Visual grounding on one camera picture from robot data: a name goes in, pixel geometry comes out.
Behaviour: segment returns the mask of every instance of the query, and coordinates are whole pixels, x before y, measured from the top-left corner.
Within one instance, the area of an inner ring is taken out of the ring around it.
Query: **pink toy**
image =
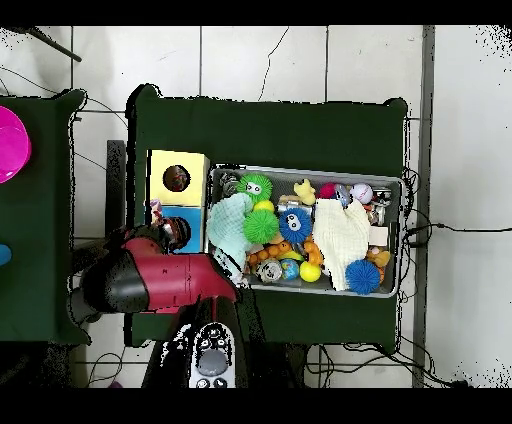
[[[334,183],[327,183],[324,184],[322,187],[320,187],[320,190],[318,191],[318,198],[319,199],[332,199],[335,193],[334,187],[336,184]]]
[[[0,106],[0,184],[14,177],[30,158],[32,147],[18,116]]]

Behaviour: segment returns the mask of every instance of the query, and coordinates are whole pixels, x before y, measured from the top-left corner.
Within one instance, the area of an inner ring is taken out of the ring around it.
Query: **white cloth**
[[[337,199],[318,199],[313,224],[313,240],[324,255],[335,290],[347,290],[345,268],[364,259],[368,250],[370,222],[359,200],[343,209]]]

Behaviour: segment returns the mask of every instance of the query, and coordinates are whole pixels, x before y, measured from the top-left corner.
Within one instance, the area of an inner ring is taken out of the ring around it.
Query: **yellow block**
[[[164,186],[164,173],[173,165],[181,165],[190,175],[190,184],[182,192],[173,192]],[[208,158],[200,153],[153,150],[149,177],[150,199],[160,199],[162,205],[203,206],[209,166]]]

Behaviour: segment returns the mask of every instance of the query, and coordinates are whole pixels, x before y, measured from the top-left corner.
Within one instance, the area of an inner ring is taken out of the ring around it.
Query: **orange toy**
[[[279,244],[266,247],[259,252],[253,253],[249,256],[249,265],[256,265],[257,263],[264,261],[268,258],[275,258],[276,256],[282,255],[283,253],[292,250],[292,245],[287,241],[282,241]]]
[[[313,236],[309,235],[304,242],[304,250],[308,254],[308,262],[314,265],[322,265],[324,257],[318,246],[313,242]]]

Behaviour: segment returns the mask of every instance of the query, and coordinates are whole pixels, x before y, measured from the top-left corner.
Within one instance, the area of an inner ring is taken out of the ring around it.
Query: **hole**
[[[165,170],[163,182],[167,190],[179,193],[190,184],[190,174],[183,166],[172,165]]]

